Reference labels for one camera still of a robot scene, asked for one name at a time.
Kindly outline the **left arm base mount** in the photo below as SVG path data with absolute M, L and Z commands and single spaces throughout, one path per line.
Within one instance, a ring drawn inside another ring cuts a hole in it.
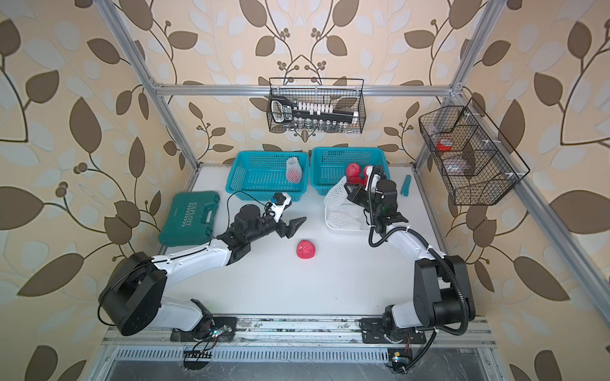
M 233 341 L 237 332 L 237 317 L 214 316 L 199 300 L 192 298 L 191 303 L 202 313 L 195 327 L 190 331 L 173 329 L 170 341 L 173 342 L 220 342 Z

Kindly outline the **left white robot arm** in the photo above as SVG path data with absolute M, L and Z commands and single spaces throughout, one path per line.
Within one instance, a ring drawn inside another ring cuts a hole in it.
M 203 340 L 213 326 L 212 313 L 199 300 L 170 298 L 166 290 L 205 271 L 236 263 L 250 252 L 254 241 L 272 233 L 291 238 L 306 220 L 298 217 L 283 222 L 281 208 L 274 204 L 263 211 L 254 204 L 245 205 L 227 230 L 207 244 L 168 256 L 148 257 L 137 252 L 128 257 L 98 297 L 99 309 L 125 337 L 156 328 L 182 331 Z

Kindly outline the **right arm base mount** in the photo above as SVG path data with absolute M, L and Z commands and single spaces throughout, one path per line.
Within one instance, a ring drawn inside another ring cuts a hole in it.
M 364 317 L 358 321 L 365 344 L 426 344 L 425 333 L 415 328 L 397 328 L 392 317 Z

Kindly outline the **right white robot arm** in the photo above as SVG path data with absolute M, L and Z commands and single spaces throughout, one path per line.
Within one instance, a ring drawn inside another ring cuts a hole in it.
M 397 186 L 389 179 L 370 176 L 369 184 L 345 186 L 347 199 L 369 216 L 368 243 L 372 248 L 390 244 L 413 263 L 412 298 L 387 306 L 384 331 L 398 341 L 408 330 L 443 331 L 462 336 L 475 318 L 476 309 L 465 261 L 438 251 L 413 229 L 398 211 Z

